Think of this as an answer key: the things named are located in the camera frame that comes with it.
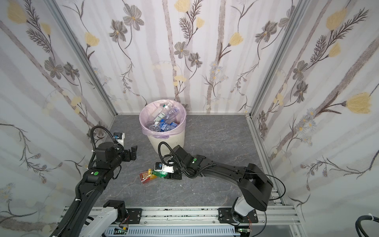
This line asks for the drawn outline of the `red yellow drink bottle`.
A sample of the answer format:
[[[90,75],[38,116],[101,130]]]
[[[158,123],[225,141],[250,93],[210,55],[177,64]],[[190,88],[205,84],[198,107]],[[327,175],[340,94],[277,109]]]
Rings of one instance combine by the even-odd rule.
[[[153,174],[153,171],[151,169],[145,172],[141,172],[139,174],[139,177],[142,183],[148,183],[157,178],[157,176]]]

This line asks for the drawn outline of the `blue label water bottle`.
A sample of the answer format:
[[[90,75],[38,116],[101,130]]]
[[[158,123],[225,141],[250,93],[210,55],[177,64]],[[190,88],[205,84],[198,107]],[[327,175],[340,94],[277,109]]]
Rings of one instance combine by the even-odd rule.
[[[158,124],[151,124],[149,130],[153,132],[161,132],[160,126]]]

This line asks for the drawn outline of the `blue label bottle white cap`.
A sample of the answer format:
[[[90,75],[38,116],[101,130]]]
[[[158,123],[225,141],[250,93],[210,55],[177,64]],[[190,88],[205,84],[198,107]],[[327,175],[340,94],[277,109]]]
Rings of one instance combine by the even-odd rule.
[[[166,122],[160,122],[158,124],[161,132],[167,132],[175,129],[177,127],[177,124],[175,122],[172,122],[170,124],[167,124]]]

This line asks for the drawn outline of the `clear bottle green cap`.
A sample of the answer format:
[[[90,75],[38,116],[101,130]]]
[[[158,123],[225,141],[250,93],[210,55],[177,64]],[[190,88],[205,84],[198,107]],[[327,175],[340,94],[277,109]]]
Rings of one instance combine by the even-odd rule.
[[[159,105],[159,107],[153,112],[152,118],[154,122],[161,121],[165,118],[168,112],[173,108],[171,102],[164,102]]]

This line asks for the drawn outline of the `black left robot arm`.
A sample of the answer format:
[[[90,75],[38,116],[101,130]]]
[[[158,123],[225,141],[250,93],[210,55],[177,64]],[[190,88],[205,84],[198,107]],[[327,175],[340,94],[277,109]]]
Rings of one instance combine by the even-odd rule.
[[[104,130],[111,137],[111,142],[95,144],[94,132]],[[121,163],[134,161],[137,158],[137,146],[124,149],[124,146],[111,135],[105,127],[96,125],[90,130],[92,157],[88,170],[75,187],[75,198],[61,222],[52,232],[52,237],[78,237],[94,204],[106,189],[110,180],[117,179],[114,175]]]

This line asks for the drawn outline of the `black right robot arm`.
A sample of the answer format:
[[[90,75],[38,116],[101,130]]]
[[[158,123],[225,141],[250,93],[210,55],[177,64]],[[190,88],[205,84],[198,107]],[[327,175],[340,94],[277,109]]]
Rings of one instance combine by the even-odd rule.
[[[166,142],[159,143],[158,155],[164,166],[173,168],[174,174],[185,175],[190,179],[212,177],[236,185],[242,193],[232,206],[232,217],[236,222],[241,222],[253,210],[267,211],[273,182],[258,166],[218,163],[206,156],[192,156],[179,145],[171,148]]]

